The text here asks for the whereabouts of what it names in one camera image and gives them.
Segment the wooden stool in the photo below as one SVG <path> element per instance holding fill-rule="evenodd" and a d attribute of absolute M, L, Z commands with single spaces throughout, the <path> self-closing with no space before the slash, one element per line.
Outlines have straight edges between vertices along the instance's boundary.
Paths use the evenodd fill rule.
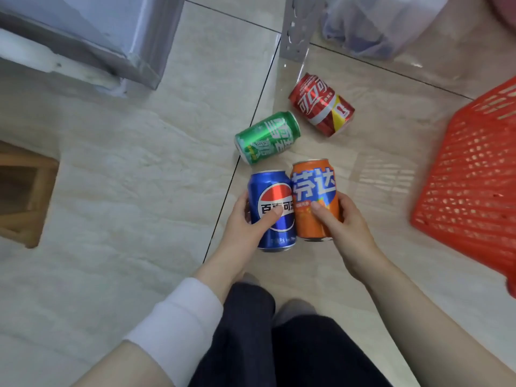
<path fill-rule="evenodd" d="M 0 237 L 38 246 L 59 161 L 0 141 Z"/>

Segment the red soda can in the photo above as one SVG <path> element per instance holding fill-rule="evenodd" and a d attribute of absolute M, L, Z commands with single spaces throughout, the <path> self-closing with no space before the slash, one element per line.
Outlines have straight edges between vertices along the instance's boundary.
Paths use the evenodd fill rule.
<path fill-rule="evenodd" d="M 305 73 L 288 96 L 290 103 L 327 138 L 345 130 L 354 107 L 317 75 Z"/>

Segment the person's dark trousers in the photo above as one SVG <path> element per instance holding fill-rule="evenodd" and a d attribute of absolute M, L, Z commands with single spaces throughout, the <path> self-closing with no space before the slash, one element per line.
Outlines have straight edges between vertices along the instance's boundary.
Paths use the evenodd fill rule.
<path fill-rule="evenodd" d="M 188 387 L 392 387 L 332 318 L 305 314 L 274 326 L 273 296 L 243 282 L 223 307 Z"/>

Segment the orange soda can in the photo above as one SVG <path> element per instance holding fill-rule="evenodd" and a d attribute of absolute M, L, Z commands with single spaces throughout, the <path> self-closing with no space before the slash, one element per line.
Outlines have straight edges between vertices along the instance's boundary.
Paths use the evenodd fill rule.
<path fill-rule="evenodd" d="M 342 221 L 334 168 L 329 160 L 321 158 L 295 162 L 291 181 L 297 236 L 312 242 L 330 240 L 330 231 L 313 215 L 311 208 L 311 203 L 317 201 Z"/>

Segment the clear plastic bag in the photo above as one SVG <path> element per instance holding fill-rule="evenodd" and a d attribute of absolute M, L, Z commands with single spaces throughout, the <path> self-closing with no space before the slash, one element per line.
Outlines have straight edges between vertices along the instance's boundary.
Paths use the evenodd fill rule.
<path fill-rule="evenodd" d="M 391 59 L 414 42 L 448 0 L 326 0 L 321 34 L 356 57 Z"/>

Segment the green soda can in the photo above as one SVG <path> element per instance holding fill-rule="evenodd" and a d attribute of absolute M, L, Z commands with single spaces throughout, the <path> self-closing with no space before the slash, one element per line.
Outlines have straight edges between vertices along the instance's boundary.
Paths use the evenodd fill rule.
<path fill-rule="evenodd" d="M 280 111 L 237 133 L 234 143 L 243 161 L 252 166 L 291 148 L 300 136 L 293 113 Z"/>

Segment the person's right forearm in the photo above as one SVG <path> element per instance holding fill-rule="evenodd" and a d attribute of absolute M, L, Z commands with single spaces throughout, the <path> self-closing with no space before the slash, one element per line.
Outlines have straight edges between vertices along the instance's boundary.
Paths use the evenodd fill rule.
<path fill-rule="evenodd" d="M 356 268 L 421 387 L 516 387 L 516 372 L 433 303 L 382 252 Z"/>

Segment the person's right hand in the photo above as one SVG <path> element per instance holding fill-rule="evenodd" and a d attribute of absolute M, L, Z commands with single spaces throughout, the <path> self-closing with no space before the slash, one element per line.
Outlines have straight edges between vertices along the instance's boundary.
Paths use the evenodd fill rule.
<path fill-rule="evenodd" d="M 352 199 L 337 192 L 342 221 L 333 242 L 351 275 L 366 284 L 388 261 L 377 246 L 371 231 Z M 311 205 L 320 205 L 313 201 Z"/>

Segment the white wrist band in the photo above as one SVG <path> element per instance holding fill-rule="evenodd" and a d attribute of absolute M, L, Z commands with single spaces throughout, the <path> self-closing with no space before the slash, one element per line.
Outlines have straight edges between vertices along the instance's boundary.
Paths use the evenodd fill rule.
<path fill-rule="evenodd" d="M 139 346 L 175 387 L 187 387 L 212 344 L 223 305 L 198 279 L 184 279 L 124 340 Z"/>

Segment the person's left hand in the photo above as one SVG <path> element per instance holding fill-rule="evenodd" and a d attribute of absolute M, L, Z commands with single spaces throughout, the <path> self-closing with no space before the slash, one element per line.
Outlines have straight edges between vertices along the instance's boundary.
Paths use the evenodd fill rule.
<path fill-rule="evenodd" d="M 235 202 L 219 246 L 210 258 L 221 263 L 223 273 L 230 273 L 235 280 L 245 272 L 262 238 L 252 235 L 249 216 L 248 192 L 245 191 Z"/>

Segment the blue soda can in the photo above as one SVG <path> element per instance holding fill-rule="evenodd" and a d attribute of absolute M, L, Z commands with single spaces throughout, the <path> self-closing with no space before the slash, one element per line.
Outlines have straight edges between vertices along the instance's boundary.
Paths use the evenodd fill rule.
<path fill-rule="evenodd" d="M 261 171 L 248 182 L 250 220 L 254 224 L 276 206 L 283 208 L 281 218 L 262 236 L 259 249 L 272 253 L 286 251 L 297 239 L 293 209 L 292 182 L 283 170 Z"/>

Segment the red plastic basket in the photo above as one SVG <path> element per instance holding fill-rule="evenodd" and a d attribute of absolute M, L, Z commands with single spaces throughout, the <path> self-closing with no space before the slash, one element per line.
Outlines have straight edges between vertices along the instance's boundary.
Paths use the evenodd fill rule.
<path fill-rule="evenodd" d="M 453 115 L 410 222 L 502 274 L 516 299 L 516 76 Z"/>

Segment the perforated metal shelf post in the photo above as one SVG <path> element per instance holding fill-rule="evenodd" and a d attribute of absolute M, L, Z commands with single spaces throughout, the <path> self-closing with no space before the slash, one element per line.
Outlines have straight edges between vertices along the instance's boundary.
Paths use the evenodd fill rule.
<path fill-rule="evenodd" d="M 279 46 L 281 58 L 304 63 L 326 0 L 286 0 Z"/>

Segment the person's left forearm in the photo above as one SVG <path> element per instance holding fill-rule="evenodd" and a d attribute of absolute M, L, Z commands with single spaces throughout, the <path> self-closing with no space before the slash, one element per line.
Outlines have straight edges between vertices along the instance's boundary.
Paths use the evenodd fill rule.
<path fill-rule="evenodd" d="M 211 258 L 71 387 L 187 387 L 245 264 Z"/>

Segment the grey metal cabinet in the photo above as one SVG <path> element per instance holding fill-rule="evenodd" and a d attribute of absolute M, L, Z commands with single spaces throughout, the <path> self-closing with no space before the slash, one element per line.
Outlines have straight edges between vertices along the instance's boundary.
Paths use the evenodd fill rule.
<path fill-rule="evenodd" d="M 157 90 L 185 0 L 0 0 L 0 59 L 121 91 Z"/>

